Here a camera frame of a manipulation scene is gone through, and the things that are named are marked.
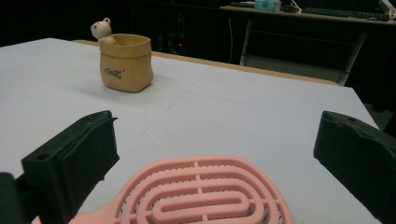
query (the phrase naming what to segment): small planter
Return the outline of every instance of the small planter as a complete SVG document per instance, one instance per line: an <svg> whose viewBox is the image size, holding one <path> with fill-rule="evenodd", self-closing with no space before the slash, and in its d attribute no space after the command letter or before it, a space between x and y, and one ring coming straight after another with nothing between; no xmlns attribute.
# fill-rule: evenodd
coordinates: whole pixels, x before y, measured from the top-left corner
<svg viewBox="0 0 396 224"><path fill-rule="evenodd" d="M100 73L110 89L139 92L153 79L151 40L142 35L112 35L115 43L102 42Z"/></svg>

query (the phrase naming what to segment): keyboard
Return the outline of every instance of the keyboard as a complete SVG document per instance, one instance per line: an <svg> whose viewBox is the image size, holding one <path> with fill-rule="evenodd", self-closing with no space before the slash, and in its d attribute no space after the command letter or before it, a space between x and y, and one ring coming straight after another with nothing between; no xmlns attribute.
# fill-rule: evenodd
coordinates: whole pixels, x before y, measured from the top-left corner
<svg viewBox="0 0 396 224"><path fill-rule="evenodd" d="M231 2L231 7L249 7L254 8L254 3L244 3L244 2Z"/></svg>
<svg viewBox="0 0 396 224"><path fill-rule="evenodd" d="M345 10L319 8L319 7L308 7L306 9L303 9L303 13L334 16L334 17L344 17L344 18L350 17L350 18L368 19L368 20L376 20L376 21L389 20L389 15L387 14L359 12L359 11L345 11Z"/></svg>

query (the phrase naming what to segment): desk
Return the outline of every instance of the desk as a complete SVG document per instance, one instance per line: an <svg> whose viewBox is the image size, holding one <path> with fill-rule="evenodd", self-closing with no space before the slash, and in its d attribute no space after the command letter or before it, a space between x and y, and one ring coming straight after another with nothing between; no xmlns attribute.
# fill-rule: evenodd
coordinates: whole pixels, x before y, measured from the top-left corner
<svg viewBox="0 0 396 224"><path fill-rule="evenodd" d="M81 211L108 203L126 180L162 159L233 154L258 165L295 223L379 223L313 158L320 116L330 110L374 121L350 88L260 75L162 55L139 93L106 88L99 49L43 39L0 49L0 170L77 119L111 110L120 161Z"/></svg>
<svg viewBox="0 0 396 224"><path fill-rule="evenodd" d="M255 16L262 15L263 17L276 17L281 20L311 20L317 22L337 22L342 24L348 24L350 26L376 26L388 29L396 28L396 21L368 21L368 20L356 20L350 18L339 18L339 17L331 17L331 16L323 16L323 15L313 15L313 14L305 14L305 13L286 13L286 12L273 12L273 11L263 11L257 10L254 8L245 8L245 7L220 7L225 11L239 11L244 13L254 14ZM244 46L241 53L240 64L245 65L246 63L246 55L248 50L248 42L249 35L251 30L252 20L248 20L247 22L247 30L245 35ZM341 76L338 80L338 83L342 86L347 82L347 78L351 72L352 66L356 61L361 47L364 43L364 40L367 36L367 32L364 29L360 30L360 34L356 40L353 50L350 52L347 61L345 62L344 68L341 71Z"/></svg>

